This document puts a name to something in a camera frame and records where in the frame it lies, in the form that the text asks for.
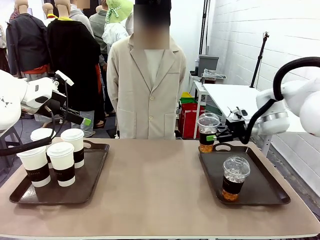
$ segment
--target clear plastic cup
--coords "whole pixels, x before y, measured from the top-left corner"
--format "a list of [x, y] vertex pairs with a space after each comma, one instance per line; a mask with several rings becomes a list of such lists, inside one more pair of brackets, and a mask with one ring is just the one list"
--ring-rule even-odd
[[74, 146], [73, 159], [76, 169], [85, 164], [84, 135], [84, 131], [78, 128], [71, 128], [61, 133], [61, 139]]
[[47, 185], [50, 180], [50, 172], [46, 157], [46, 147], [38, 147], [28, 151], [17, 153], [23, 167], [36, 188]]
[[241, 188], [250, 175], [250, 165], [240, 156], [231, 156], [223, 163], [224, 177], [222, 195], [228, 201], [236, 201]]
[[61, 187], [68, 187], [76, 181], [74, 149], [71, 143], [62, 141], [51, 145], [47, 150]]
[[198, 119], [200, 133], [200, 147], [202, 153], [211, 153], [213, 151], [216, 140], [217, 126], [220, 124], [220, 119], [214, 113], [206, 112]]
[[[38, 141], [38, 140], [41, 140], [41, 139], [45, 139], [47, 137], [50, 137], [51, 136], [51, 133], [52, 133], [52, 129], [51, 128], [38, 128], [34, 131], [32, 131], [31, 133], [31, 140], [34, 142], [34, 141]], [[52, 144], [50, 145], [47, 145], [45, 147], [45, 155], [46, 155], [46, 159], [48, 161], [48, 164], [49, 164], [49, 168], [52, 169], [52, 163], [51, 163], [51, 160], [50, 160], [50, 157], [47, 155], [47, 150], [48, 148], [51, 146]]]

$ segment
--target coat lapel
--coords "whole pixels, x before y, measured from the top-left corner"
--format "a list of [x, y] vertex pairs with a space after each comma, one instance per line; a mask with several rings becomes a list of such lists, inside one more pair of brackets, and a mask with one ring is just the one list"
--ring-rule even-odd
[[150, 82], [150, 73], [148, 70], [147, 56], [145, 54], [145, 51], [132, 48], [130, 54], [135, 61], [135, 64], [137, 65], [140, 73], [142, 74], [145, 84], [148, 86], [149, 91], [151, 92], [152, 88]]
[[176, 56], [171, 49], [164, 51], [152, 92], [156, 90], [156, 88], [160, 85], [160, 83], [165, 78], [168, 71], [174, 64], [175, 60], [176, 60]]

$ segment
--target gray box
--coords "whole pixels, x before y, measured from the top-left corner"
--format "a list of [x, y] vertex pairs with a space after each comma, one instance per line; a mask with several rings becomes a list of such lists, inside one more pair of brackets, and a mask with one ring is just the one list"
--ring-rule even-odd
[[218, 56], [199, 55], [199, 70], [198, 77], [204, 73], [205, 69], [216, 70], [218, 65]]

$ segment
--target beige coat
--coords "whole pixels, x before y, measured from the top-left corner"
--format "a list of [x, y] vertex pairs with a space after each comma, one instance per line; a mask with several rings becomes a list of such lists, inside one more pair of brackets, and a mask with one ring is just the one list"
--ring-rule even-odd
[[186, 57], [173, 39], [151, 88], [147, 57], [133, 36], [112, 45], [107, 89], [121, 139], [175, 139], [176, 107], [186, 74]]

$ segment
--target coat pocket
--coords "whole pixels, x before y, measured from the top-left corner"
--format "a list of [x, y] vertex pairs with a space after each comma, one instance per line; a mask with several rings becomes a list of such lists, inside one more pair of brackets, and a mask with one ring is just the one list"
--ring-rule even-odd
[[116, 117], [121, 139], [135, 139], [137, 136], [137, 116], [135, 112], [117, 108]]
[[176, 114], [168, 113], [164, 115], [164, 138], [175, 139]]

